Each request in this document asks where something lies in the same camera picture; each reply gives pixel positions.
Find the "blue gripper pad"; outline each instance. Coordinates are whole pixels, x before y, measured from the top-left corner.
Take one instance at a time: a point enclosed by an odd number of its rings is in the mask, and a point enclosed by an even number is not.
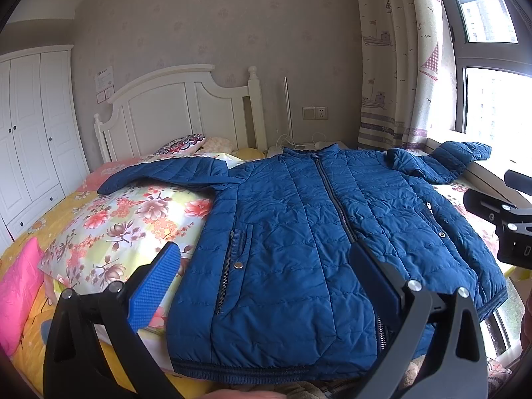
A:
[[[178,245],[164,245],[150,264],[151,268],[129,299],[128,322],[134,332],[147,327],[164,294],[179,270],[181,251]]]

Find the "curtain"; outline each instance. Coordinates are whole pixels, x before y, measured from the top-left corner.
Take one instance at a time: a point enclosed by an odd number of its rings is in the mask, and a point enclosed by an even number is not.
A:
[[[362,110],[358,147],[422,148],[441,63],[441,0],[358,0]]]

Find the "human hand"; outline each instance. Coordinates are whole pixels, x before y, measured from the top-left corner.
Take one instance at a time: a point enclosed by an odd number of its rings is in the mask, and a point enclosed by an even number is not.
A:
[[[286,399],[277,392],[241,392],[239,390],[217,390],[198,399]]]

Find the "patterned wallpaper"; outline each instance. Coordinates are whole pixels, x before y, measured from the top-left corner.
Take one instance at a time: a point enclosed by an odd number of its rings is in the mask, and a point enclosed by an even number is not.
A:
[[[215,64],[221,86],[261,80],[268,143],[287,132],[283,76],[288,77],[294,138],[355,147],[360,125],[361,33],[357,0],[84,0],[75,17],[73,91],[90,168],[102,163],[94,114],[94,74],[112,65],[115,89],[150,71]],[[303,121],[302,107],[327,106],[326,121]]]

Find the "jacket pocket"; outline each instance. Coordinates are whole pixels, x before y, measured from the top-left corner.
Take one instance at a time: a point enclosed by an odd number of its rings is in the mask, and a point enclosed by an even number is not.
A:
[[[249,258],[252,230],[253,226],[247,225],[231,231],[216,299],[216,315],[227,313],[238,301]]]
[[[445,238],[446,234],[443,231],[442,227],[438,222],[436,221],[436,218],[434,217],[432,206],[429,202],[426,202],[423,207],[421,208],[421,211],[418,212],[419,216],[425,221],[427,225],[438,235],[440,238]]]

